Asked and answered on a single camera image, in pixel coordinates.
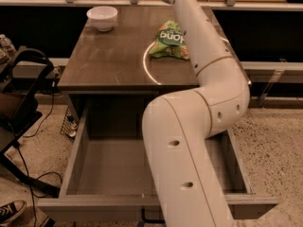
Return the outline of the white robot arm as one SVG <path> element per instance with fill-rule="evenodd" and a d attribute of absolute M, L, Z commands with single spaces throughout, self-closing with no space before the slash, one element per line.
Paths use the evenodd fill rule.
<path fill-rule="evenodd" d="M 198 87 L 159 96 L 142 119 L 144 145 L 167 227 L 232 227 L 205 141 L 248 108 L 248 80 L 196 0 L 168 0 Z"/>

